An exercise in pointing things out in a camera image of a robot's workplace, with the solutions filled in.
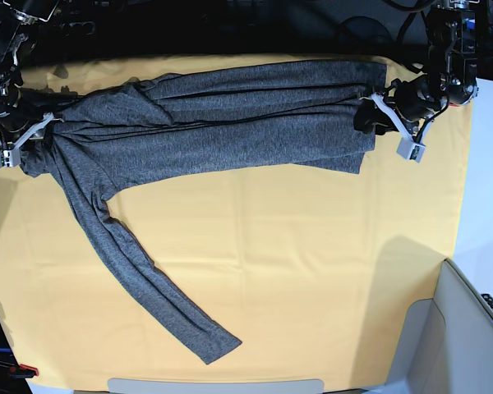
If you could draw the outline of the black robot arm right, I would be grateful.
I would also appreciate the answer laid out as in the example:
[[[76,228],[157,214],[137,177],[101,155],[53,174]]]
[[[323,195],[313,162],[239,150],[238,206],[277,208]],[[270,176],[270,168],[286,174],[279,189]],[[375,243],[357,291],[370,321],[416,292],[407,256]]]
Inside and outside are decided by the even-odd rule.
[[[23,89],[22,61],[32,52],[35,26],[48,22],[57,1],[2,1],[0,3],[0,166],[14,167],[21,146],[41,140],[54,113],[80,98],[72,93]]]

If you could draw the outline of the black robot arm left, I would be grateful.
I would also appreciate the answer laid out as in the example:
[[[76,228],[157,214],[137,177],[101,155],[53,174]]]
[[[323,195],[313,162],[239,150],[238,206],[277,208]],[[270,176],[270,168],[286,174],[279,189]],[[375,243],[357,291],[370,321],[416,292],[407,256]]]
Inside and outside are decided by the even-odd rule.
[[[474,6],[438,1],[426,14],[428,58],[414,80],[392,80],[374,90],[357,110],[353,125],[364,134],[405,130],[420,143],[432,122],[450,106],[468,104],[477,94]]]

